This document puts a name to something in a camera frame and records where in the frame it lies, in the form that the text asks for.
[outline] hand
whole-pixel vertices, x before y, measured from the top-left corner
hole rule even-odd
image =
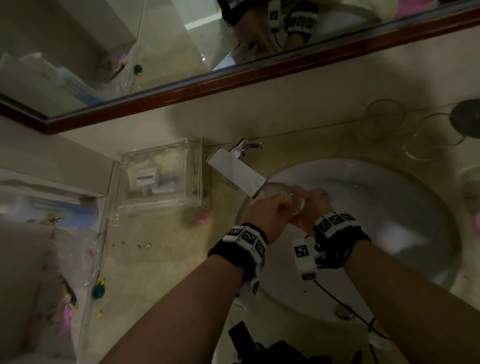
[[[233,31],[240,43],[255,43],[259,53],[273,54],[275,47],[270,38],[262,29],[255,12],[248,10],[233,27]]]
[[[248,222],[261,229],[273,244],[292,218],[292,201],[281,194],[265,200],[258,200],[250,207],[244,223]]]
[[[332,212],[330,196],[325,191],[307,191],[299,186],[290,187],[290,191],[305,200],[305,206],[298,215],[295,215],[290,224],[302,229],[306,234],[315,237],[313,227],[321,215]]]

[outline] glass cup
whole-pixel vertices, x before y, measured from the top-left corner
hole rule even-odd
[[[454,117],[437,113],[422,119],[414,134],[403,144],[405,154],[415,160],[430,160],[461,144],[465,136],[453,128]]]
[[[264,200],[275,196],[276,194],[281,194],[282,196],[291,199],[293,205],[293,214],[297,215],[302,212],[305,206],[305,200],[302,197],[294,195],[290,191],[290,187],[282,182],[269,182],[263,186],[262,190],[258,194],[255,200]]]
[[[365,109],[365,117],[361,121],[357,133],[358,139],[376,141],[396,130],[405,119],[407,112],[398,101],[380,99],[372,102]]]

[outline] forearm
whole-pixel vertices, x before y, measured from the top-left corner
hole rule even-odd
[[[218,255],[158,301],[101,364],[210,363],[243,269]]]
[[[478,310],[366,240],[343,268],[411,363],[478,362]]]

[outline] chrome faucet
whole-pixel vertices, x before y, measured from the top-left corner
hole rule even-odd
[[[219,171],[233,188],[239,187],[248,196],[255,198],[267,180],[240,159],[248,149],[263,147],[263,143],[251,143],[242,138],[228,152],[222,147],[218,148],[207,159],[207,163]]]

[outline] mirror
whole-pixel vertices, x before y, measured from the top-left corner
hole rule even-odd
[[[340,47],[352,35],[372,37],[452,16],[477,3],[2,0],[0,101],[49,123],[245,65]]]

